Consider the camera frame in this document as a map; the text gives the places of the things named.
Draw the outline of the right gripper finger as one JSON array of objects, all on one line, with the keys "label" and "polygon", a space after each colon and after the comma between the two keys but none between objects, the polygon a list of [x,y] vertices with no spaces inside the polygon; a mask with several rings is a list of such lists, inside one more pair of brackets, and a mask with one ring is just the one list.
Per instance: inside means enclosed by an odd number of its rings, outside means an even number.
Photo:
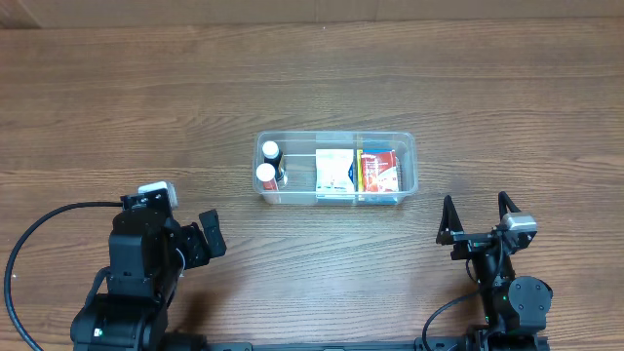
[{"label": "right gripper finger", "polygon": [[521,210],[515,205],[505,191],[498,193],[498,212],[499,217],[503,218],[509,213],[519,213]]},{"label": "right gripper finger", "polygon": [[464,229],[457,214],[456,208],[450,195],[444,198],[443,215],[436,237],[439,245],[452,245],[458,235],[463,235]]}]

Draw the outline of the orange bottle white cap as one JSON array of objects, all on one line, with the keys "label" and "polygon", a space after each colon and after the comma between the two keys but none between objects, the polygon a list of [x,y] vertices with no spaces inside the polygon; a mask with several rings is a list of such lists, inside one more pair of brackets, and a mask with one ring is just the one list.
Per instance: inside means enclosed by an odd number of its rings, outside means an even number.
[{"label": "orange bottle white cap", "polygon": [[262,163],[255,170],[256,178],[266,191],[277,191],[278,182],[275,167],[269,163]]}]

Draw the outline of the red medicine box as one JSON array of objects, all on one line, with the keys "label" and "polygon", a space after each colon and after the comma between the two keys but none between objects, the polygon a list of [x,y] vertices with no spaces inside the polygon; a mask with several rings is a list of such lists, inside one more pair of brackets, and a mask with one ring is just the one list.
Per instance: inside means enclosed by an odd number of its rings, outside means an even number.
[{"label": "red medicine box", "polygon": [[400,190],[398,159],[394,149],[360,149],[357,156],[360,192]]}]

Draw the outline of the black bottle white cap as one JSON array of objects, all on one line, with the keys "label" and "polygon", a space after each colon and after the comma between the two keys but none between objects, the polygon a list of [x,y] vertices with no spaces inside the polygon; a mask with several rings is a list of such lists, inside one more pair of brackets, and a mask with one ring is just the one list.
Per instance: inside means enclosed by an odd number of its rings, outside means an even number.
[{"label": "black bottle white cap", "polygon": [[268,140],[262,144],[261,151],[264,162],[274,167],[276,180],[283,180],[285,168],[283,165],[283,151],[280,149],[279,145],[273,140]]}]

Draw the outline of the blue yellow VapoDrops box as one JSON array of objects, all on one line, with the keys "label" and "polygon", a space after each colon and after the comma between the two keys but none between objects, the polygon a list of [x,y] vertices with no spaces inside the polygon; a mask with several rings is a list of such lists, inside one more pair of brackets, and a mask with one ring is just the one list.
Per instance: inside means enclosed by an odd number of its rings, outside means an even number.
[{"label": "blue yellow VapoDrops box", "polygon": [[399,161],[394,149],[358,149],[359,201],[397,204],[400,191]]}]

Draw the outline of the clear plastic container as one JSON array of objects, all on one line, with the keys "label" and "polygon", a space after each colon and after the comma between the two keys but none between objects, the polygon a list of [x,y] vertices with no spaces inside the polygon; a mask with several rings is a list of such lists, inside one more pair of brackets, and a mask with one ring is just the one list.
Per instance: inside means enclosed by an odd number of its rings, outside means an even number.
[{"label": "clear plastic container", "polygon": [[414,137],[405,132],[264,131],[253,188],[269,204],[397,205],[418,189]]}]

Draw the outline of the white blue medicine box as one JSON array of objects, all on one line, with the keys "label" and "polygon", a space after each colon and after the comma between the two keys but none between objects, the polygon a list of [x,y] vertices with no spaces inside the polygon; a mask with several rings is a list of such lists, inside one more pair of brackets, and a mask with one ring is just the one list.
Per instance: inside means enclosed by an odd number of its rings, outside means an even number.
[{"label": "white blue medicine box", "polygon": [[337,196],[355,193],[353,149],[316,150],[316,192]]}]

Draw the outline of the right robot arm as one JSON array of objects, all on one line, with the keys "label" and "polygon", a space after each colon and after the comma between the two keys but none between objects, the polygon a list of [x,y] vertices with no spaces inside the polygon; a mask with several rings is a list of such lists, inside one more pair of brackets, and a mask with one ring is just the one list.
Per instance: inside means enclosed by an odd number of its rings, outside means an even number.
[{"label": "right robot arm", "polygon": [[486,323],[445,344],[447,350],[547,350],[548,341],[539,332],[546,329],[553,291],[544,281],[518,277],[511,256],[526,249],[537,234],[535,218],[521,211],[505,192],[498,194],[499,223],[485,233],[468,234],[450,196],[436,243],[451,246],[450,258],[463,260],[477,289],[440,307],[439,316],[450,307],[474,296],[481,299]]}]

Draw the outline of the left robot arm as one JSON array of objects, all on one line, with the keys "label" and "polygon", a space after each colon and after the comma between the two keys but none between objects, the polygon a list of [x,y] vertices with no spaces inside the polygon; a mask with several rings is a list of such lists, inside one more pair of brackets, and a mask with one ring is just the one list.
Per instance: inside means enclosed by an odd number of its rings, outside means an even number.
[{"label": "left robot arm", "polygon": [[217,211],[179,224],[166,189],[126,195],[112,221],[110,264],[100,269],[74,318],[75,350],[207,350],[200,334],[168,332],[180,275],[225,255]]}]

